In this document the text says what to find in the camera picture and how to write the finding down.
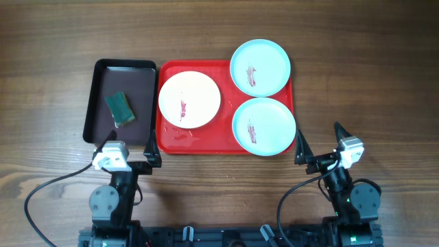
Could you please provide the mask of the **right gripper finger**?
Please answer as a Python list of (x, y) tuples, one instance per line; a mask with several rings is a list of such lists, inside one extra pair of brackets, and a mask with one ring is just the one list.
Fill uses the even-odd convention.
[(338, 121), (334, 123), (335, 137), (338, 148), (347, 148), (352, 134), (349, 133)]
[(296, 165), (305, 165), (312, 162), (312, 159), (313, 159), (313, 152), (311, 151), (311, 148), (309, 147), (309, 144), (307, 143), (302, 132), (299, 129), (297, 129), (296, 154), (295, 154), (294, 163)]

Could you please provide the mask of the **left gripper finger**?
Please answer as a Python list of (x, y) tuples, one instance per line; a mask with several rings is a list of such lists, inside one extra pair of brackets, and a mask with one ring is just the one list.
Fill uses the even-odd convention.
[(162, 166), (162, 158), (161, 158), (160, 150), (158, 148), (155, 130), (151, 131), (150, 133), (150, 137), (145, 145), (143, 155), (147, 159), (147, 162), (150, 164), (150, 166), (152, 167)]
[(107, 141), (115, 141), (117, 139), (117, 133), (111, 130), (108, 136), (102, 141), (101, 146), (103, 147)]

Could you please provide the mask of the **green yellow sponge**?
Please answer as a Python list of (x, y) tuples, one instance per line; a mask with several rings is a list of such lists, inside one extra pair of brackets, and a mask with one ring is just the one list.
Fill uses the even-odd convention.
[(114, 95), (106, 97), (105, 102), (109, 107), (116, 128), (135, 120), (135, 115), (123, 92), (119, 91)]

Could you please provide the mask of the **light blue plate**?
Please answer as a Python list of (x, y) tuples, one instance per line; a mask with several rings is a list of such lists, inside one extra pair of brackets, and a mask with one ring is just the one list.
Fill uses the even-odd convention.
[(269, 97), (256, 97), (235, 111), (232, 131), (238, 144), (249, 153), (274, 156), (293, 143), (296, 121), (283, 103)]
[(285, 50), (266, 39), (245, 42), (230, 59), (230, 76), (235, 86), (253, 97), (278, 93), (287, 84), (291, 70)]

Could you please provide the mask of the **white round plate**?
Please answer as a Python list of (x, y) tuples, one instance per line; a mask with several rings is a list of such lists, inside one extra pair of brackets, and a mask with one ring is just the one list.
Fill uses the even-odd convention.
[(184, 71), (171, 76), (162, 86), (158, 106), (164, 118), (184, 129), (199, 128), (216, 116), (221, 93), (209, 76)]

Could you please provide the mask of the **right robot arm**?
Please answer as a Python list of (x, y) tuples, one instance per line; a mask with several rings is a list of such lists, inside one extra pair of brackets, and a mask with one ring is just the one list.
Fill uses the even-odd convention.
[(334, 216), (324, 217), (317, 233), (318, 246), (381, 246), (378, 220), (380, 186), (366, 178), (353, 180), (348, 170), (364, 153), (364, 144), (338, 122), (334, 123), (337, 147), (330, 153), (314, 155), (302, 132), (297, 132), (297, 165), (306, 165), (307, 174), (318, 174), (318, 186), (331, 203)]

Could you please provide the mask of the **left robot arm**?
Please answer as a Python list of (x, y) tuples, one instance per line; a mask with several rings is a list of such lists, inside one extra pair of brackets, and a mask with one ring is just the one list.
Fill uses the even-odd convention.
[(150, 132), (143, 155), (145, 161), (129, 161), (129, 150), (117, 140), (112, 130), (93, 153), (92, 166), (110, 174), (110, 183), (96, 188), (89, 198), (92, 211), (92, 230), (78, 240), (79, 246), (150, 246), (150, 239), (138, 220), (132, 219), (137, 203), (140, 175), (152, 174), (162, 165), (156, 132)]

